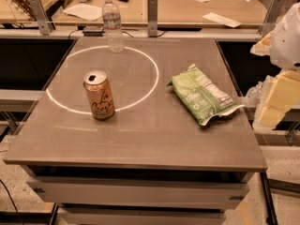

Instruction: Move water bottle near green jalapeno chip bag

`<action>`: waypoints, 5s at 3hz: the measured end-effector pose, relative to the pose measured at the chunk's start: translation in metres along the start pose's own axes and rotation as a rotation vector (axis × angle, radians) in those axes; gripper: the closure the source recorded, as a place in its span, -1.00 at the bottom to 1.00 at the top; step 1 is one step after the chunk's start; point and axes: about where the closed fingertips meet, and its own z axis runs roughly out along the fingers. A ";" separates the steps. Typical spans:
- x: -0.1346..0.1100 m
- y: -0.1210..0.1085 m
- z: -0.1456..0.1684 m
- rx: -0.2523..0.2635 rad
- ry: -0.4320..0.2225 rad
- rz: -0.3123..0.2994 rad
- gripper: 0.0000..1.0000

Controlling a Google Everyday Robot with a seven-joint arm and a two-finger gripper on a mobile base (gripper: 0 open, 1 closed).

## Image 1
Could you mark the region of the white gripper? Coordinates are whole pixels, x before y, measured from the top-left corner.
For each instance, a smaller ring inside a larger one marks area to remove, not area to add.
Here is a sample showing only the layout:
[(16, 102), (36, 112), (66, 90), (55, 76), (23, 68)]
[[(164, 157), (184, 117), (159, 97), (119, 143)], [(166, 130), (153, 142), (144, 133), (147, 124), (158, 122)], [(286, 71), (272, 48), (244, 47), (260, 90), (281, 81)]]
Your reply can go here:
[[(254, 44), (250, 52), (270, 54), (271, 63), (279, 68), (300, 69), (300, 3), (292, 5), (273, 33)], [(281, 70), (275, 78), (268, 76), (256, 109), (256, 128), (275, 128), (299, 101), (300, 72)]]

